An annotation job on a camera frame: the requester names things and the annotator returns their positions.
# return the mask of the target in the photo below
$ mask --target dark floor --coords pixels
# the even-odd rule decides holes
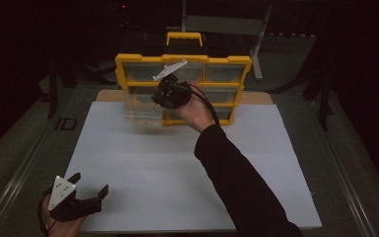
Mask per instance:
[[[258,82],[250,74],[245,89],[266,91],[294,79],[313,41],[267,37],[260,53],[265,79]],[[317,104],[302,99],[304,86],[272,95],[323,223],[322,228],[303,233],[311,237],[379,236],[379,176],[371,159],[337,94],[331,94],[333,114],[328,117],[329,131],[323,131],[317,122]],[[38,199],[56,175],[64,174],[91,103],[105,88],[116,86],[83,79],[75,89],[60,88],[54,119],[46,118],[47,103],[36,102],[2,137],[0,236],[40,235]],[[75,130],[55,130],[59,118],[77,119],[78,125]]]

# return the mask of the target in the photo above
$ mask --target white bracket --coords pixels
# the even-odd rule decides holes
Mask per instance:
[[[159,79],[162,79],[166,76],[168,76],[169,74],[175,72],[176,70],[180,69],[181,67],[185,66],[188,62],[183,59],[182,62],[179,62],[179,63],[175,63],[175,64],[172,64],[172,65],[169,65],[169,66],[165,66],[163,69],[163,71],[161,71],[157,76],[154,76],[153,77],[153,80],[154,81],[158,81]]]
[[[53,190],[51,191],[48,210],[55,209],[61,202],[69,197],[76,190],[76,186],[63,178],[57,176],[54,180]]]

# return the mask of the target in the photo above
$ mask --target desk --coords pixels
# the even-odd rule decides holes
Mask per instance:
[[[103,91],[93,103],[65,175],[81,172],[81,183],[87,187],[78,187],[78,198],[94,196],[110,185],[103,211],[89,216],[82,230],[234,230],[221,199],[193,157],[198,133],[187,126],[132,127],[121,115],[121,102],[113,102],[120,94]],[[262,98],[265,105],[252,105],[255,98]],[[251,104],[241,105],[234,124],[223,129],[263,175],[288,219],[302,228],[320,227],[278,109],[270,105],[268,94],[247,93],[244,102]]]

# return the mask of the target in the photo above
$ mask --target person's left hand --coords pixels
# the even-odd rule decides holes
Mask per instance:
[[[48,203],[50,202],[50,195],[47,195],[44,198],[44,202],[42,203],[41,210],[44,213],[45,217],[47,217],[47,228],[48,237],[74,237],[77,236],[79,230],[81,229],[82,223],[84,222],[86,217],[81,217],[72,221],[56,221],[54,218],[50,217],[50,211],[48,210]]]

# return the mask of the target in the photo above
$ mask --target hand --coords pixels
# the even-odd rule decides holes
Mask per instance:
[[[173,112],[178,114],[189,127],[199,133],[214,124],[210,110],[196,95],[192,95],[186,105],[173,110]]]
[[[48,218],[47,228],[49,237],[74,237],[77,236],[81,225],[85,220],[85,217],[81,217],[72,221],[55,221],[55,219],[50,217],[50,211],[48,211],[48,203],[50,202],[50,195],[47,195],[42,203],[41,210]]]

